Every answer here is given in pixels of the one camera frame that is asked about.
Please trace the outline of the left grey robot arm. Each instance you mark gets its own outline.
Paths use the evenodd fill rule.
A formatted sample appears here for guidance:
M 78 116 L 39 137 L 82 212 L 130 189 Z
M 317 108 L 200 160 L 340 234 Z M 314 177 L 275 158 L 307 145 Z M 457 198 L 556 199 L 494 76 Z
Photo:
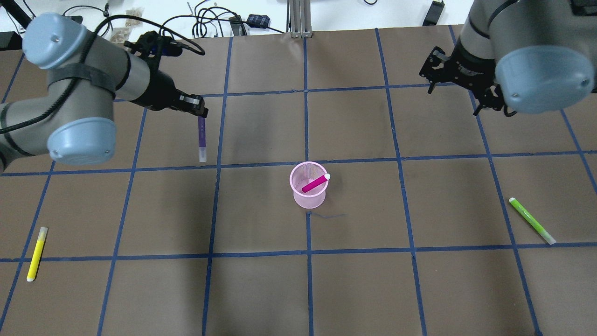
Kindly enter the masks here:
M 58 13 L 33 19 L 23 38 L 28 62 L 47 72 L 47 95 L 1 105 L 1 171 L 16 160 L 47 154 L 64 165 L 111 160 L 117 144 L 116 98 L 152 111 L 172 109 L 206 118 L 199 94 L 177 89 L 160 70 L 162 56 L 205 55 L 196 42 L 159 25 L 123 47 L 98 34 L 132 15 L 107 17 L 94 31 Z

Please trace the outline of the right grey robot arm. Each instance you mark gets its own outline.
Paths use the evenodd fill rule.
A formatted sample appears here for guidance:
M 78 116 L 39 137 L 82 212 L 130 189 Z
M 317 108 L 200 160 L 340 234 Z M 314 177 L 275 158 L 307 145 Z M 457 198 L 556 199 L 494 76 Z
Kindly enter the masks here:
M 475 0 L 450 55 L 435 47 L 419 72 L 472 92 L 481 109 L 542 113 L 596 92 L 594 0 Z

